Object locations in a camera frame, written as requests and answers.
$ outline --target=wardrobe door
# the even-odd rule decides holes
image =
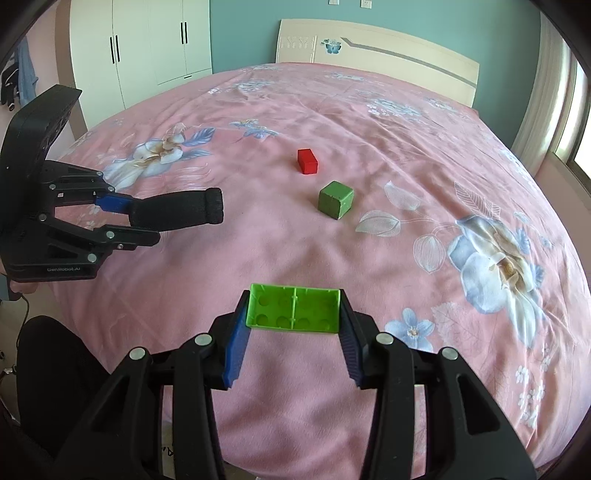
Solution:
[[[186,23],[184,47],[187,74],[211,69],[209,0],[183,0],[183,21]]]
[[[184,59],[183,0],[147,0],[150,46],[159,85],[187,74]]]
[[[70,51],[88,129],[125,109],[117,75],[112,0],[72,0]]]
[[[159,93],[156,72],[166,59],[152,55],[149,28],[147,0],[113,0],[115,57],[127,108]]]

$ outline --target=metal rivet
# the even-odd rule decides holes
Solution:
[[[457,360],[458,357],[457,350],[449,346],[445,347],[441,351],[441,354],[443,355],[443,358],[447,358],[448,360]]]
[[[213,342],[213,338],[208,333],[201,333],[195,337],[195,343],[199,346],[207,346]]]
[[[386,332],[377,334],[375,339],[382,345],[392,345],[394,343],[394,337]]]
[[[132,360],[141,360],[143,357],[146,356],[146,350],[137,346],[132,351],[129,352],[129,358]]]

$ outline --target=red block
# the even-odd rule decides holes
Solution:
[[[300,164],[301,172],[304,175],[318,173],[318,160],[316,160],[309,148],[297,151],[297,162]]]

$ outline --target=black door handle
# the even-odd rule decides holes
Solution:
[[[111,40],[111,58],[113,60],[113,65],[115,65],[115,53],[113,52],[113,37],[111,37],[110,40]]]

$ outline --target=white headboard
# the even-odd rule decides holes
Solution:
[[[479,70],[477,62],[422,38],[336,20],[282,20],[276,61],[382,73],[470,107]]]

